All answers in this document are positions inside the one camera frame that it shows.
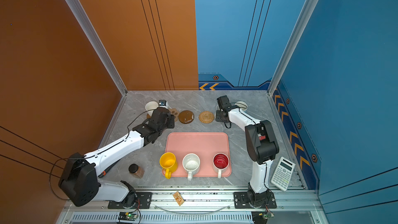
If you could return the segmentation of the cork paw print coaster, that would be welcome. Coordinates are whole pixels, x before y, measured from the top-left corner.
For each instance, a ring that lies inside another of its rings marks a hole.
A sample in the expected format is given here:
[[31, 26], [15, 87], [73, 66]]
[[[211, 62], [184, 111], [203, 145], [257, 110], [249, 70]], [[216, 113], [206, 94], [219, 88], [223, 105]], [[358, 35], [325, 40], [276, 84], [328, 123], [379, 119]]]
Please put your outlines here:
[[170, 109], [171, 114], [174, 116], [174, 121], [178, 121], [179, 111], [176, 108]]

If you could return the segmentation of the woven rattan round coaster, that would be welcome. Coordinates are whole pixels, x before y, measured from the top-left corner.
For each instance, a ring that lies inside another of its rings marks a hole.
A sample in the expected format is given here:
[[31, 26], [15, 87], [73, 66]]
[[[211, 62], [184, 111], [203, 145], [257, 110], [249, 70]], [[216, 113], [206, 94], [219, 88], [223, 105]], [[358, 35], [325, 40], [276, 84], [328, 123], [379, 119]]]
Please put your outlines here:
[[215, 119], [215, 115], [210, 111], [203, 111], [199, 114], [198, 119], [202, 123], [212, 123]]

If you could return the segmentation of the cream white mug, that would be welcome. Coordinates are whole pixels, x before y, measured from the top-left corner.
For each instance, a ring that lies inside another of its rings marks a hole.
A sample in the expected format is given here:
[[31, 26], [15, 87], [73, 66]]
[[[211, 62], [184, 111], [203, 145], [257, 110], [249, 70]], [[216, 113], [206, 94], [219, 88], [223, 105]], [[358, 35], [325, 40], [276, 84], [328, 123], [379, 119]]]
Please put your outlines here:
[[158, 103], [158, 102], [156, 102], [156, 101], [148, 102], [148, 103], [145, 105], [146, 113], [151, 117], [152, 114], [153, 114], [153, 111], [154, 111], [155, 109], [157, 109], [158, 107], [159, 107], [159, 103]]

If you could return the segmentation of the purple mug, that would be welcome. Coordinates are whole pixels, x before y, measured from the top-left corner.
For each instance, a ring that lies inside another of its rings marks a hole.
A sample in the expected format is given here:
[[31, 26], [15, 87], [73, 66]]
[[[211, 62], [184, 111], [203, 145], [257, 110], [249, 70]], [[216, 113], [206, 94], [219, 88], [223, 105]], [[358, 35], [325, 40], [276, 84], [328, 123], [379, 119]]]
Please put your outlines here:
[[238, 101], [238, 102], [234, 103], [234, 105], [238, 106], [244, 112], [248, 109], [247, 103], [245, 103], [243, 101]]

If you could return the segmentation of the dark brown round coaster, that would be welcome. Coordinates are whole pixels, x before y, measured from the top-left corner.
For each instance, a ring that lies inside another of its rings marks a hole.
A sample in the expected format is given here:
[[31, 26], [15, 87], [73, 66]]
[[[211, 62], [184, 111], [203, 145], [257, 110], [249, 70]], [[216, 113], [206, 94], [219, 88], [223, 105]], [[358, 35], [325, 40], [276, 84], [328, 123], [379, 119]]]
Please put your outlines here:
[[189, 110], [185, 110], [179, 113], [178, 120], [183, 124], [189, 124], [194, 120], [194, 113]]

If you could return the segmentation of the yellow mug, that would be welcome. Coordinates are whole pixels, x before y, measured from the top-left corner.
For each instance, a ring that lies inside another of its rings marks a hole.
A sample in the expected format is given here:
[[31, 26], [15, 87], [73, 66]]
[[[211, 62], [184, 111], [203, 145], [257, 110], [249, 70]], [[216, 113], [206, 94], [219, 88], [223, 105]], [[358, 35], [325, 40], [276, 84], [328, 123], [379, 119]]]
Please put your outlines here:
[[171, 152], [164, 153], [160, 157], [160, 166], [162, 167], [165, 178], [170, 179], [172, 174], [178, 169], [176, 156]]

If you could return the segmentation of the white mug red inside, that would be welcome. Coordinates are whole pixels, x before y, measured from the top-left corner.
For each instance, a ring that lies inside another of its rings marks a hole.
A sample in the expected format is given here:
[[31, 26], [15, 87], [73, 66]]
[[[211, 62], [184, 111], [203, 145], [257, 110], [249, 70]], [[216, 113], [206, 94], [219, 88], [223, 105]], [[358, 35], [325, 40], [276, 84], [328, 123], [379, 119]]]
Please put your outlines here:
[[217, 178], [221, 178], [223, 172], [229, 167], [229, 157], [224, 153], [217, 153], [212, 159], [213, 169], [217, 174]]

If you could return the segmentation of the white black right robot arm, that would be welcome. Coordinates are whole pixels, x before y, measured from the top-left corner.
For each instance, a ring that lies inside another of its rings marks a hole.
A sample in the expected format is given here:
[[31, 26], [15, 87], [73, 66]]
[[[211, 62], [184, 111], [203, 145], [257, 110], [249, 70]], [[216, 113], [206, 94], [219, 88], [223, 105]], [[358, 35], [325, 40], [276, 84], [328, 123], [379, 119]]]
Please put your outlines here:
[[275, 208], [275, 196], [269, 188], [271, 166], [279, 153], [279, 145], [273, 126], [269, 120], [258, 120], [230, 103], [224, 95], [217, 98], [219, 109], [216, 121], [235, 124], [245, 132], [246, 147], [252, 164], [252, 176], [248, 184], [247, 196], [254, 208]]

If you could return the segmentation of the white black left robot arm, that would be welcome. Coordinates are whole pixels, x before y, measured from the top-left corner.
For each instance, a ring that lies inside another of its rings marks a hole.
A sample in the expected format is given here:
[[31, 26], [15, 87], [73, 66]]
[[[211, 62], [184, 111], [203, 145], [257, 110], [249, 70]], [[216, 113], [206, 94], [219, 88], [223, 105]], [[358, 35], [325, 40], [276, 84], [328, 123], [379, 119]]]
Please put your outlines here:
[[110, 201], [130, 208], [136, 202], [136, 190], [128, 182], [112, 182], [103, 178], [128, 154], [154, 143], [166, 130], [175, 126], [175, 116], [165, 107], [156, 108], [151, 118], [128, 129], [120, 139], [85, 155], [75, 153], [66, 159], [59, 188], [77, 207], [91, 201]]

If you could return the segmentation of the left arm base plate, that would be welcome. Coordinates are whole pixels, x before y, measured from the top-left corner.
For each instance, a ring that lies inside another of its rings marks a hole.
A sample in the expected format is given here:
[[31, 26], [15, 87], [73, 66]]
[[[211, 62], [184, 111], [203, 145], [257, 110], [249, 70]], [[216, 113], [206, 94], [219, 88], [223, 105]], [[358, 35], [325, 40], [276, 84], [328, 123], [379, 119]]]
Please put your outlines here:
[[152, 192], [136, 192], [131, 202], [109, 201], [108, 209], [150, 209]]

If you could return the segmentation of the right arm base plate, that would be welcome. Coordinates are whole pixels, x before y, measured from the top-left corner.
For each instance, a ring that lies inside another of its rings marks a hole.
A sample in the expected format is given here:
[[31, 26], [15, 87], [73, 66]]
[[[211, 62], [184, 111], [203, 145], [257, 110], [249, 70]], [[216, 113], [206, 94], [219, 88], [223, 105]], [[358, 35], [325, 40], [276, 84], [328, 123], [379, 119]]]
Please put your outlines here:
[[235, 208], [268, 208], [276, 209], [276, 198], [272, 191], [266, 190], [256, 194], [249, 191], [238, 191], [233, 193]]

